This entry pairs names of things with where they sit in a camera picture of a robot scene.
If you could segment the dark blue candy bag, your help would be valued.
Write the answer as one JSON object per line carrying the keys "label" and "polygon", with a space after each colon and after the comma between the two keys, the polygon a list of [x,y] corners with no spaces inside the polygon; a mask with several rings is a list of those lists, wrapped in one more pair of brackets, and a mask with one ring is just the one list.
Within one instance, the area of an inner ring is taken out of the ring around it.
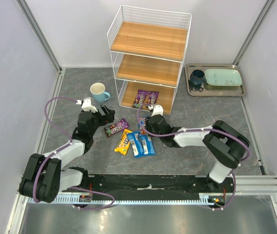
{"label": "dark blue candy bag", "polygon": [[146,131],[144,130],[144,129],[146,129],[146,123],[149,118],[150,117],[139,117],[138,133],[140,136],[149,136],[149,134],[146,133]]}

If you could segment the light blue candy bag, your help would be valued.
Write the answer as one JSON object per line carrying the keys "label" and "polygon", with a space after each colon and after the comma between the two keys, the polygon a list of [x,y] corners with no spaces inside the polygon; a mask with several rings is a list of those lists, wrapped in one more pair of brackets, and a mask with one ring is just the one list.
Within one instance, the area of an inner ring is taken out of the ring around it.
{"label": "light blue candy bag", "polygon": [[139,140],[139,132],[135,131],[135,132],[128,133],[127,137],[132,146],[134,157],[144,156],[144,149]]}
{"label": "light blue candy bag", "polygon": [[152,139],[147,135],[140,135],[140,140],[143,146],[143,155],[144,156],[153,156],[156,154]]}

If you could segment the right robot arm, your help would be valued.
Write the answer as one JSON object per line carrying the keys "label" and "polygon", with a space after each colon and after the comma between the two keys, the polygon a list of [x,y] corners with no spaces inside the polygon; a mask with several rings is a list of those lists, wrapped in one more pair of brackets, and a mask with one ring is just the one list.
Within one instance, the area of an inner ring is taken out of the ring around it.
{"label": "right robot arm", "polygon": [[208,179],[217,184],[250,156],[250,141],[222,120],[201,129],[172,127],[158,114],[146,122],[146,131],[170,148],[206,147],[216,158]]}

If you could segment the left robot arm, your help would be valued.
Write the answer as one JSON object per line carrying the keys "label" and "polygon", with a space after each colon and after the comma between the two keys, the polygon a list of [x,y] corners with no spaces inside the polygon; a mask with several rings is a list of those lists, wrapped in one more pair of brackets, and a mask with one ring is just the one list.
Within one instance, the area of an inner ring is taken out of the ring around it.
{"label": "left robot arm", "polygon": [[19,186],[20,195],[35,202],[51,203],[60,191],[81,184],[84,173],[81,168],[65,172],[62,168],[90,150],[99,127],[114,122],[116,111],[106,105],[100,107],[104,114],[98,110],[81,111],[77,127],[63,146],[44,155],[34,153],[29,157]]}

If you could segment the brown purple candy bag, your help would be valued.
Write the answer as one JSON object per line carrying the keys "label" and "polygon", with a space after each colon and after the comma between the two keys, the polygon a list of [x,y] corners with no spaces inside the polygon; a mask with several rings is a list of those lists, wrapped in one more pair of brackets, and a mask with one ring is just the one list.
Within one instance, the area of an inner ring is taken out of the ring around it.
{"label": "brown purple candy bag", "polygon": [[122,132],[124,129],[128,128],[128,126],[128,122],[124,118],[122,118],[119,122],[105,127],[104,131],[107,137],[111,137],[118,132]]}

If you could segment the yellow candy bag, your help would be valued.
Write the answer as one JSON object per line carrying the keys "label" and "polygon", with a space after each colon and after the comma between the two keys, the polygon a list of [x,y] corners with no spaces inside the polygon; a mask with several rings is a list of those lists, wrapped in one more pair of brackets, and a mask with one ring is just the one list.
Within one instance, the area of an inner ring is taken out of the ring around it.
{"label": "yellow candy bag", "polygon": [[129,142],[129,139],[128,139],[128,136],[127,136],[129,133],[132,133],[132,131],[130,131],[128,129],[125,129],[123,131],[121,139],[120,139],[118,145],[116,146],[116,148],[114,149],[115,152],[119,152],[123,155],[127,154],[127,151],[129,149],[129,146],[130,146],[130,142]]}

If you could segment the light blue mug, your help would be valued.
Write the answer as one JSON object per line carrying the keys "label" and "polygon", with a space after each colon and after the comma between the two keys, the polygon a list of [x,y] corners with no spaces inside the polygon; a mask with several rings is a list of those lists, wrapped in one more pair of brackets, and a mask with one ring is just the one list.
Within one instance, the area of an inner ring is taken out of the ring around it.
{"label": "light blue mug", "polygon": [[103,83],[94,83],[90,87],[90,92],[95,101],[98,103],[104,103],[108,101],[111,95],[105,91],[105,85]]}

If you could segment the dark blue cup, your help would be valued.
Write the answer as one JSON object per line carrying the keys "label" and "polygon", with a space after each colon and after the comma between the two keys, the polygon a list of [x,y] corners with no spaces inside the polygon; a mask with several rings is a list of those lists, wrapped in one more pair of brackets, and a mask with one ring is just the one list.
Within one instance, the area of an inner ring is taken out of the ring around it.
{"label": "dark blue cup", "polygon": [[196,69],[190,74],[190,82],[193,85],[202,85],[206,83],[205,73],[202,70]]}

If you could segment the metal serving tray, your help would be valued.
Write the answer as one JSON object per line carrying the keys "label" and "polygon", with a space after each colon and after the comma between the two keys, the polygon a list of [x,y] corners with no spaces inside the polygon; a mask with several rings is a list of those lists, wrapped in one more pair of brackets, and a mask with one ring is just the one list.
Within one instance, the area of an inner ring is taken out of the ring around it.
{"label": "metal serving tray", "polygon": [[232,69],[239,71],[234,64],[187,64],[185,76],[187,91],[192,96],[242,96],[244,94],[243,83],[241,86],[212,86],[207,82],[202,85],[193,85],[190,82],[190,74],[196,70],[205,72],[207,69]]}

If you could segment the mint green divided plate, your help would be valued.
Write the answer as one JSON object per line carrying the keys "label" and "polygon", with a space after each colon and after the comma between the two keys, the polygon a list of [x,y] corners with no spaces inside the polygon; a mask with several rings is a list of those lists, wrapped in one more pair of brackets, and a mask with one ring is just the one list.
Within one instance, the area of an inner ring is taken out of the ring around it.
{"label": "mint green divided plate", "polygon": [[207,69],[205,78],[212,86],[241,86],[242,79],[239,71],[232,69]]}

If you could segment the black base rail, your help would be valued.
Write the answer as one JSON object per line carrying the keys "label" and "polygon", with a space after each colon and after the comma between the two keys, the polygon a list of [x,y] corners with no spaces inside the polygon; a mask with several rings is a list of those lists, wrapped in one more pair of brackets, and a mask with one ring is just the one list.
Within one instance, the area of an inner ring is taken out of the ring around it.
{"label": "black base rail", "polygon": [[223,183],[210,181],[207,176],[195,175],[88,175],[79,188],[106,193],[117,191],[165,190],[192,194],[232,193],[234,180],[227,177]]}

